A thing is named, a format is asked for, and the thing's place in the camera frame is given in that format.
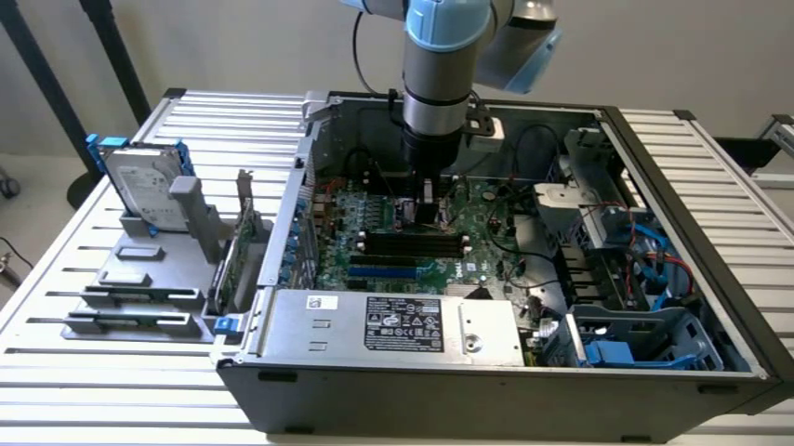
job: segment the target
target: capacitor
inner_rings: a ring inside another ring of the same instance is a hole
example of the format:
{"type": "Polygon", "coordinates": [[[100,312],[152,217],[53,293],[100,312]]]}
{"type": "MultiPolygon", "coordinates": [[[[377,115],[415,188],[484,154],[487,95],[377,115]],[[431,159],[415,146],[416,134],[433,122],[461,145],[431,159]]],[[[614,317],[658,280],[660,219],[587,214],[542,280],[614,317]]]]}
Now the capacitor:
{"type": "Polygon", "coordinates": [[[483,198],[484,202],[491,203],[493,200],[496,200],[496,194],[493,192],[491,192],[489,190],[485,190],[481,194],[480,194],[480,198],[483,198]]]}

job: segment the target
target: slotted metal table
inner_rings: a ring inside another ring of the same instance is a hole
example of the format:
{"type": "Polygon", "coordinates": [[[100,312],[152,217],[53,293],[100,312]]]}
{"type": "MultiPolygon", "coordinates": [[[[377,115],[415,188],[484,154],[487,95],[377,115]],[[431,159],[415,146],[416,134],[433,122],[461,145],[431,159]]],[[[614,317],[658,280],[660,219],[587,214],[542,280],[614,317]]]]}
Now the slotted metal table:
{"type": "MultiPolygon", "coordinates": [[[[299,138],[301,97],[187,91],[164,98],[136,140],[191,149],[207,201],[233,218],[235,178],[253,170],[256,209],[277,212],[299,138]]],[[[692,121],[623,111],[784,345],[794,349],[790,222],[692,121]]],[[[0,313],[0,443],[455,444],[452,440],[268,436],[248,425],[215,373],[207,344],[68,341],[80,301],[121,234],[121,204],[102,179],[0,313]]],[[[755,416],[723,415],[670,444],[794,444],[794,400],[755,416]]]]}

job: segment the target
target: warning label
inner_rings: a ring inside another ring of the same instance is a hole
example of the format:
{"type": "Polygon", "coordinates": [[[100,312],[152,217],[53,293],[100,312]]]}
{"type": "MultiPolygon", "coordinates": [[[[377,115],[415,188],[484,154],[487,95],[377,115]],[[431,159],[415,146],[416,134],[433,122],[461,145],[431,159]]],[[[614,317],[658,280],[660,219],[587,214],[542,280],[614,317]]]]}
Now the warning label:
{"type": "Polygon", "coordinates": [[[367,297],[363,345],[369,350],[443,352],[439,299],[367,297]]]}

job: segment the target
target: black cable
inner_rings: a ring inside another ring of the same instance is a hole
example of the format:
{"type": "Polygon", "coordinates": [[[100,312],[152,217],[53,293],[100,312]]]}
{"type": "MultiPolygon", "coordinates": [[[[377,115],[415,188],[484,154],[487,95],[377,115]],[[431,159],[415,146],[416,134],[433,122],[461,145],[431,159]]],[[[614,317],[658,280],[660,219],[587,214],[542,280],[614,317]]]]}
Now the black cable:
{"type": "MultiPolygon", "coordinates": [[[[485,222],[489,221],[489,219],[496,215],[496,209],[499,209],[499,204],[500,204],[501,200],[497,200],[493,203],[493,208],[491,209],[491,213],[487,216],[485,222]]],[[[530,251],[520,251],[517,249],[512,249],[508,248],[505,246],[503,246],[499,242],[496,242],[496,240],[493,240],[493,234],[491,233],[489,230],[485,230],[487,233],[487,239],[488,241],[493,244],[493,246],[496,246],[499,249],[501,249],[505,253],[509,254],[517,254],[520,256],[531,256],[531,257],[538,257],[542,258],[543,260],[546,260],[547,262],[550,262],[551,264],[555,263],[555,261],[546,255],[540,254],[540,253],[534,253],[530,251]]]]}
{"type": "Polygon", "coordinates": [[[520,133],[519,133],[519,138],[516,139],[516,144],[512,150],[512,173],[513,175],[516,175],[519,173],[519,149],[520,149],[520,141],[523,140],[523,137],[526,136],[526,134],[528,133],[530,130],[535,129],[535,128],[543,128],[546,129],[546,131],[552,135],[552,137],[555,138],[555,158],[559,158],[559,156],[562,156],[562,150],[559,149],[559,145],[562,144],[562,139],[559,138],[559,134],[558,132],[552,129],[552,127],[550,127],[546,124],[530,124],[528,126],[526,126],[520,133]]]}
{"type": "Polygon", "coordinates": [[[543,283],[539,283],[538,285],[519,285],[517,283],[513,282],[512,280],[512,271],[515,270],[516,266],[513,265],[512,268],[509,269],[509,271],[507,271],[507,281],[509,282],[509,284],[519,288],[520,290],[531,290],[532,288],[539,288],[540,286],[546,286],[550,285],[551,283],[559,283],[559,279],[552,279],[550,281],[546,281],[543,283]]]}
{"type": "Polygon", "coordinates": [[[16,248],[13,247],[13,245],[9,242],[9,239],[6,239],[5,237],[0,237],[0,240],[2,240],[2,242],[5,242],[5,244],[9,246],[10,251],[13,252],[13,254],[20,258],[20,260],[22,260],[25,262],[25,265],[33,269],[33,264],[29,263],[29,261],[22,257],[22,255],[20,254],[20,252],[16,250],[16,248]]]}
{"type": "Polygon", "coordinates": [[[352,62],[356,65],[356,74],[359,75],[359,81],[361,81],[363,87],[371,94],[376,95],[379,92],[372,89],[365,79],[363,79],[361,65],[359,65],[359,24],[361,23],[361,16],[363,12],[356,16],[356,23],[352,25],[352,62]]]}
{"type": "Polygon", "coordinates": [[[473,105],[477,108],[484,108],[485,105],[483,104],[483,98],[480,98],[480,95],[476,91],[473,91],[473,89],[469,91],[469,95],[473,98],[473,105]]]}
{"type": "Polygon", "coordinates": [[[465,169],[463,169],[460,172],[457,172],[457,175],[467,175],[473,169],[476,169],[480,165],[483,165],[483,163],[485,162],[485,160],[491,157],[492,153],[485,153],[485,155],[483,155],[483,158],[480,158],[476,163],[473,163],[469,167],[467,167],[465,169]]]}

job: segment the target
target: motherboard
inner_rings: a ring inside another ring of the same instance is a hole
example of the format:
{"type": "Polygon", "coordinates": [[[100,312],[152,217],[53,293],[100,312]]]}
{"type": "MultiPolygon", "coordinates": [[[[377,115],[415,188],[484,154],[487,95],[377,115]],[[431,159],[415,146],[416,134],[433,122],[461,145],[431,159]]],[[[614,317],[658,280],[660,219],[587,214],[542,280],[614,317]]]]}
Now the motherboard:
{"type": "Polygon", "coordinates": [[[317,195],[317,289],[467,296],[485,288],[492,298],[524,299],[504,277],[520,282],[520,256],[491,242],[517,250],[499,193],[496,184],[456,179],[431,225],[411,222],[411,200],[353,182],[317,195]]]}

